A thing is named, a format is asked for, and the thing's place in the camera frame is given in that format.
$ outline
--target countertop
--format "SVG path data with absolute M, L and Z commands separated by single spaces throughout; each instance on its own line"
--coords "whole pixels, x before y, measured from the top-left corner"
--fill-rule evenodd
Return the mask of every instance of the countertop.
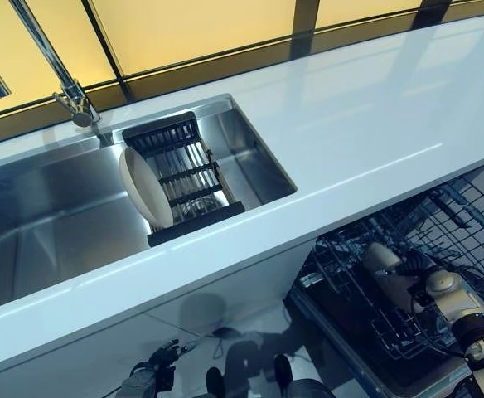
M 297 192 L 1 306 L 0 362 L 484 164 L 484 17 L 145 100 L 102 113 L 102 124 L 224 93 Z M 0 163 L 83 133 L 66 123 L 11 139 Z

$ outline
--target floor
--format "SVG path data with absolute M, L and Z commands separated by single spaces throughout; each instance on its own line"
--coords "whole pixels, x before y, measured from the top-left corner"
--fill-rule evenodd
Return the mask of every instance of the floor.
M 283 353 L 294 379 L 322 381 L 337 398 L 367 398 L 345 362 L 313 326 L 282 303 L 229 325 L 221 340 L 202 337 L 196 348 L 175 363 L 174 387 L 160 398 L 193 397 L 206 393 L 211 366 L 225 378 L 228 398 L 279 398 L 273 359 Z

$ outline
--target stainless steel sink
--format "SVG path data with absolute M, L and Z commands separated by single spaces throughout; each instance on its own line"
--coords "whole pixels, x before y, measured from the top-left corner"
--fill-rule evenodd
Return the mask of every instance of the stainless steel sink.
M 149 247 L 150 225 L 119 178 L 122 132 L 187 111 L 246 211 L 295 192 L 228 95 L 112 126 L 101 131 L 115 143 L 106 148 L 85 138 L 2 165 L 0 305 Z

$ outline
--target cabinet door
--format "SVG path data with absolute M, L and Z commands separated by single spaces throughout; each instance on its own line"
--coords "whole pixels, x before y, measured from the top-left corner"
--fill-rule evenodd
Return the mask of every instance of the cabinet door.
M 147 313 L 205 336 L 284 299 L 314 243 L 310 240 L 285 250 Z
M 0 397 L 100 398 L 172 338 L 185 342 L 194 337 L 148 315 L 135 315 L 1 371 Z

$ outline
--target chrome faucet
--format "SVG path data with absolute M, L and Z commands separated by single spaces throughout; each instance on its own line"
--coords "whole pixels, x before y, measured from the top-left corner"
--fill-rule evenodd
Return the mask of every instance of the chrome faucet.
M 70 75 L 63 65 L 63 62 L 61 62 L 60 57 L 56 54 L 54 48 L 52 48 L 51 43 L 45 36 L 39 23 L 37 23 L 34 14 L 32 14 L 25 0 L 10 0 L 10 4 L 12 4 L 12 7 L 16 10 L 17 15 L 30 32 L 41 53 L 51 65 L 58 79 L 60 79 L 60 87 L 63 90 L 63 95 L 53 93 L 52 97 L 70 112 L 71 118 L 76 125 L 88 127 L 98 122 L 100 120 L 99 114 L 89 102 L 78 80 Z
M 51 43 L 45 36 L 39 23 L 37 23 L 34 14 L 32 14 L 25 0 L 10 0 L 10 4 L 12 4 L 17 15 L 21 18 L 21 21 L 30 32 L 41 53 L 60 80 L 60 87 L 63 93 L 53 93 L 52 97 L 70 112 L 71 118 L 76 125 L 80 127 L 94 125 L 100 120 L 99 114 L 90 103 L 78 80 L 70 75 L 63 65 L 63 62 L 61 62 L 60 57 L 56 54 L 54 48 L 52 48 Z M 11 92 L 0 76 L 0 98 L 9 94 Z

